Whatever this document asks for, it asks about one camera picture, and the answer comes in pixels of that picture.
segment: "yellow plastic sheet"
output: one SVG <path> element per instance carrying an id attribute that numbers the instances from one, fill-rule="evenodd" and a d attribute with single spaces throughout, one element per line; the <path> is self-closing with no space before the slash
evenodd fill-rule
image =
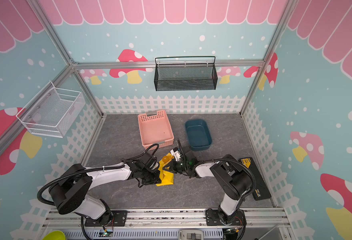
<path id="1" fill-rule="evenodd" d="M 161 183 L 156 184 L 156 186 L 173 185 L 173 173 L 172 172 L 163 171 L 163 167 L 165 165 L 167 165 L 171 160 L 172 160 L 172 155 L 170 153 L 168 153 L 159 162 Z"/>

